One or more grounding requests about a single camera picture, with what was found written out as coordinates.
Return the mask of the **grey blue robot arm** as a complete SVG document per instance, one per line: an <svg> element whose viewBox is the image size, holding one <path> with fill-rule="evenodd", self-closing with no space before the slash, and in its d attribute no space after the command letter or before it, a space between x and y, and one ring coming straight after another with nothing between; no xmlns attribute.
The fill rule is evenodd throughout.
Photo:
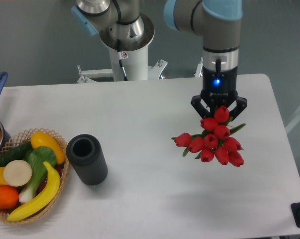
<svg viewBox="0 0 300 239"><path fill-rule="evenodd" d="M99 35L108 48L115 81L148 79L147 48L155 31L139 1L78 0L71 13L88 35ZM242 2L169 0L164 19L174 30L203 38L202 91L191 100L194 109L206 118L221 106L233 106L229 115L235 119L247 107L236 90Z"/></svg>

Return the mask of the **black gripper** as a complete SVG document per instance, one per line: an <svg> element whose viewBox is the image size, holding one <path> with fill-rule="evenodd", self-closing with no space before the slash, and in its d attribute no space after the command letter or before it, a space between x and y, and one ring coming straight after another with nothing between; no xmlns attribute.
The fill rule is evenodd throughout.
<svg viewBox="0 0 300 239"><path fill-rule="evenodd" d="M229 112L232 121L247 108L247 99L238 96L236 90L237 70L238 67L235 67L228 71L216 72L203 67L201 94L191 99L191 105L202 119L211 118L212 113L203 106L201 100L211 111L220 106L229 107L236 101L236 106Z"/></svg>

